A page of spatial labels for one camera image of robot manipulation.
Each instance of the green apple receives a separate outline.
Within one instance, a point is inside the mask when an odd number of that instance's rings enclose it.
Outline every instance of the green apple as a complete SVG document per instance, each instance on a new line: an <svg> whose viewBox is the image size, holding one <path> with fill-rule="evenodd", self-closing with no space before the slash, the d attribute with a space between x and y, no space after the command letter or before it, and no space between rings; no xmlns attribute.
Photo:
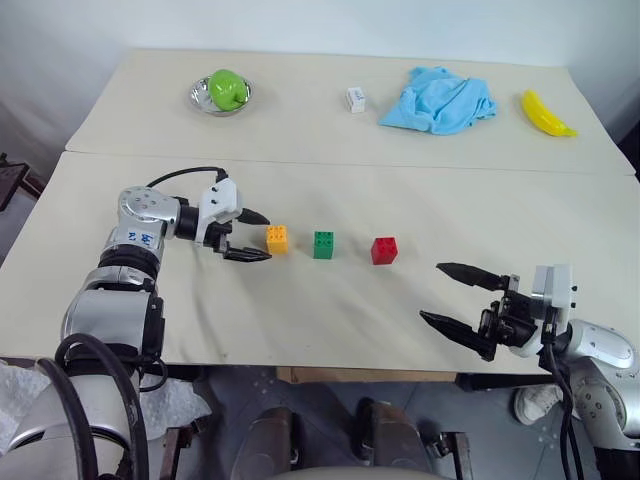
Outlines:
<svg viewBox="0 0 640 480"><path fill-rule="evenodd" d="M247 102L247 86L231 70L218 70L209 77L209 95L220 110L229 112Z"/></svg>

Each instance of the yellow banana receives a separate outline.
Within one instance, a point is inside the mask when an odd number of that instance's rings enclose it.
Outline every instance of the yellow banana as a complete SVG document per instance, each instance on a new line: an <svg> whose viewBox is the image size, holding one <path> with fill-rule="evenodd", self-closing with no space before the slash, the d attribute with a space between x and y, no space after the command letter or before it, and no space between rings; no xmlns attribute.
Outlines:
<svg viewBox="0 0 640 480"><path fill-rule="evenodd" d="M562 120L556 117L540 101L538 94L533 90L527 90L522 95L522 108L529 120L543 132L555 137L575 137L578 132L567 127Z"/></svg>

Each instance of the metal bowl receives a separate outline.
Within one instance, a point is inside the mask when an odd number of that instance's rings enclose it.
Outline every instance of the metal bowl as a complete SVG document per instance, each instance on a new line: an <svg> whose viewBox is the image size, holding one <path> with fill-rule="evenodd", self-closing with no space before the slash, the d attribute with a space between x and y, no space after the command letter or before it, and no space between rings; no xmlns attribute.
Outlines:
<svg viewBox="0 0 640 480"><path fill-rule="evenodd" d="M228 117L234 113L238 113L251 99L251 85L246 79L242 79L247 86L247 100L235 110L221 110L214 103L211 95L209 95L209 77L203 77L193 84L191 91L189 92L189 99L191 103L201 112L215 115L217 117Z"/></svg>

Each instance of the white sneaker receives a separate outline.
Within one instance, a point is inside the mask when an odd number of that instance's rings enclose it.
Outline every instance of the white sneaker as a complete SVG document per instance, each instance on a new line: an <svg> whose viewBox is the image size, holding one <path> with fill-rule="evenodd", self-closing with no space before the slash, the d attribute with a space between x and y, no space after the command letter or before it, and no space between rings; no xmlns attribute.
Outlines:
<svg viewBox="0 0 640 480"><path fill-rule="evenodd" d="M533 425L562 400L557 385L535 385L519 388L513 399L513 413L524 425Z"/></svg>

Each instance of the blue towel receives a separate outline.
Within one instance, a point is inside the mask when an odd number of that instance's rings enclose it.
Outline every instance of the blue towel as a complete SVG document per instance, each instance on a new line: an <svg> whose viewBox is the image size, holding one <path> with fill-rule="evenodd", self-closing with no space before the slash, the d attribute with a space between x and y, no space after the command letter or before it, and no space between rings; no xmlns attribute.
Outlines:
<svg viewBox="0 0 640 480"><path fill-rule="evenodd" d="M444 67L417 67L410 75L400 100L380 125L451 135L470 127L477 118L496 114L496 103L484 80L465 80Z"/></svg>

